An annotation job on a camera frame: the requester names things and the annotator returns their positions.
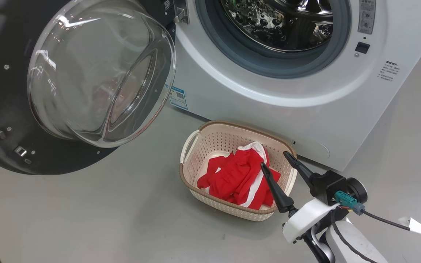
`brown rim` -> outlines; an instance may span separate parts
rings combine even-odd
[[[257,129],[254,129],[254,128],[251,128],[251,127],[248,127],[248,126],[245,126],[245,125],[239,125],[239,124],[231,123],[231,122],[227,122],[227,121],[209,121],[207,123],[204,123],[201,127],[199,127],[199,131],[203,130],[205,127],[208,127],[210,125],[215,125],[215,124],[224,124],[224,125],[229,125],[229,126],[233,126],[233,127],[237,127],[237,128],[242,128],[242,129],[250,130],[252,132],[259,133],[261,135],[272,138],[272,139],[282,143],[283,145],[287,146],[287,148],[291,151],[291,154],[295,158],[297,158],[297,153],[295,152],[295,150],[284,140],[282,140],[278,137],[275,137],[273,135],[267,134],[267,133],[263,132],[262,130],[257,130]],[[273,208],[268,209],[268,210],[256,210],[256,209],[251,209],[251,208],[247,208],[247,207],[242,207],[241,205],[236,205],[234,203],[230,203],[230,202],[227,202],[225,200],[222,200],[222,199],[216,198],[214,196],[211,196],[208,193],[202,191],[201,189],[192,186],[190,183],[188,183],[186,181],[186,179],[184,178],[183,164],[182,163],[180,163],[180,178],[181,178],[182,182],[184,183],[184,185],[186,185],[186,187],[188,187],[190,190],[192,190],[192,191],[194,191],[194,192],[196,192],[196,193],[198,193],[202,196],[205,196],[206,198],[214,200],[214,201],[216,201],[218,203],[221,203],[223,205],[227,205],[229,207],[236,208],[238,210],[242,210],[242,211],[245,211],[245,212],[258,214],[258,215],[266,215],[266,214],[274,213],[275,211],[278,210],[277,205],[274,206]]]

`beige plastic basket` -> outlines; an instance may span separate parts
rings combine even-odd
[[[180,156],[180,177],[183,183],[195,198],[213,208],[247,220],[266,220],[277,211],[275,203],[271,207],[263,205],[260,210],[254,210],[221,200],[197,188],[197,180],[206,173],[209,159],[228,156],[235,153],[239,146],[254,141],[266,148],[270,167],[281,174],[278,184],[288,196],[297,177],[297,170],[290,166],[283,155],[284,151],[289,151],[297,157],[290,145],[260,130],[225,121],[207,122],[189,135]]]

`teal connector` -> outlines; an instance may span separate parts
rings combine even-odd
[[[365,209],[365,206],[362,203],[358,203],[355,198],[342,191],[338,191],[334,196],[337,203],[352,209],[357,215],[363,214],[361,210]]]
[[[347,193],[344,193],[342,191],[337,191],[337,193],[335,194],[335,201],[350,209],[353,209],[354,205],[358,203],[355,198],[349,196]]]

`black cable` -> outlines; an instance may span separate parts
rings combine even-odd
[[[367,216],[369,216],[369,217],[371,217],[371,218],[374,218],[374,219],[376,219],[376,220],[379,220],[379,221],[381,221],[381,222],[383,222],[383,223],[386,223],[386,224],[389,224],[389,225],[391,225],[391,226],[395,226],[395,227],[397,227],[397,228],[401,228],[401,229],[404,229],[404,230],[410,231],[410,228],[408,228],[407,226],[403,226],[403,225],[400,225],[400,224],[398,224],[398,223],[394,223],[394,222],[391,222],[391,221],[386,220],[386,219],[384,219],[384,218],[381,218],[381,217],[379,217],[379,216],[375,216],[374,214],[369,213],[369,212],[365,211],[364,209],[362,209],[362,210],[361,210],[361,212],[363,212],[365,215],[367,215]]]
[[[368,258],[367,256],[363,255],[362,253],[358,252],[358,250],[356,250],[352,245],[350,245],[349,242],[347,242],[347,240],[345,240],[344,236],[341,234],[341,232],[339,231],[339,228],[337,227],[336,223],[335,223],[335,212],[337,211],[337,209],[334,209],[333,211],[331,211],[331,225],[334,228],[335,233],[339,236],[339,238],[341,239],[341,241],[347,246],[349,247],[350,250],[352,250],[352,252],[356,253],[358,256],[360,256],[363,260],[371,262],[371,263],[377,263],[376,261]]]

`blue and white label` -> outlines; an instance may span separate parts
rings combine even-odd
[[[184,95],[184,90],[177,87],[172,87],[170,92],[170,103],[173,105],[187,110],[186,97]]]

